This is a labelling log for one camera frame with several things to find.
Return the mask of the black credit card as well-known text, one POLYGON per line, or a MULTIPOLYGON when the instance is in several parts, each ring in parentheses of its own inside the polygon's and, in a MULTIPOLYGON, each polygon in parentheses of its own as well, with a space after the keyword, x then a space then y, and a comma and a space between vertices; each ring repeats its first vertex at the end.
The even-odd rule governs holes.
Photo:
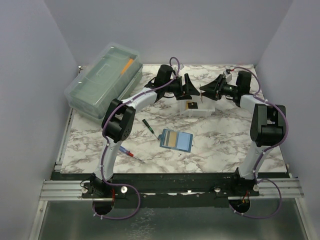
POLYGON ((186 103, 187 109, 193 110, 193 109, 198 109, 198 103, 197 102, 190 102, 188 101, 186 103))

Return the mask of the white plastic card tray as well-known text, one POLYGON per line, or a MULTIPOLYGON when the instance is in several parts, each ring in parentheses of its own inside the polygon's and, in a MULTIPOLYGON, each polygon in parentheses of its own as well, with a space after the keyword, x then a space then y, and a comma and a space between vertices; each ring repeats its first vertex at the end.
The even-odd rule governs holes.
POLYGON ((203 97, 203 103, 201 102, 200 96, 192 96, 189 100, 179 100, 179 115, 186 117, 210 117, 216 110, 216 102, 203 97), (197 102, 198 109, 187 109, 187 102, 197 102))

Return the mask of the blue leather card holder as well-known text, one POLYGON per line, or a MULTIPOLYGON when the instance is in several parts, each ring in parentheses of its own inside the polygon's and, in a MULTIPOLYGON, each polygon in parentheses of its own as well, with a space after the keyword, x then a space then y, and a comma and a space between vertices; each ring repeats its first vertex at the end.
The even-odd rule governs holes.
POLYGON ((176 139, 176 146, 175 147, 167 147, 164 145, 164 140, 167 131, 175 131, 170 129, 163 129, 162 133, 158 136, 159 137, 159 146, 161 148, 181 151, 190 153, 192 149, 192 142, 193 142, 193 134, 181 131, 177 132, 177 139, 176 139))

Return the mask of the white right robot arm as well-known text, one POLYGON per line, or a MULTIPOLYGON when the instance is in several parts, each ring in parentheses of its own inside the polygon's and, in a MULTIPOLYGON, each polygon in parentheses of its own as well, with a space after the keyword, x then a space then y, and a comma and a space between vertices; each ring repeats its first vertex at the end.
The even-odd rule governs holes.
POLYGON ((238 167, 240 178, 230 183, 230 191, 241 196, 248 190, 248 184, 244 180, 256 180, 258 171, 266 158, 266 155, 274 148, 281 145, 288 136, 288 121, 286 119, 286 107, 275 105, 266 99, 258 97, 259 88, 251 94, 251 80, 257 76, 244 67, 235 67, 239 72, 235 85, 229 84, 232 69, 227 69, 214 81, 201 86, 202 95, 214 101, 225 96, 239 108, 252 114, 249 135, 251 145, 249 151, 238 167))

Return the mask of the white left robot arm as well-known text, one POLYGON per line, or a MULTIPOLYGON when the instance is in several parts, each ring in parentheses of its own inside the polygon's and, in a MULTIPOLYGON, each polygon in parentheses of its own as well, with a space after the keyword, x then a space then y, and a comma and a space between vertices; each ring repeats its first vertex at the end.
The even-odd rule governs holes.
POLYGON ((192 84, 186 73, 180 76, 181 64, 176 68, 162 64, 157 75, 151 79, 137 94, 124 99, 111 101, 102 121, 102 136, 105 139, 98 170, 93 175, 97 181, 93 191, 101 198, 110 194, 111 186, 120 186, 120 183, 111 183, 114 175, 116 157, 122 143, 132 132, 135 115, 143 108, 152 105, 165 97, 166 93, 173 94, 178 101, 191 100, 192 96, 199 96, 200 92, 192 84))

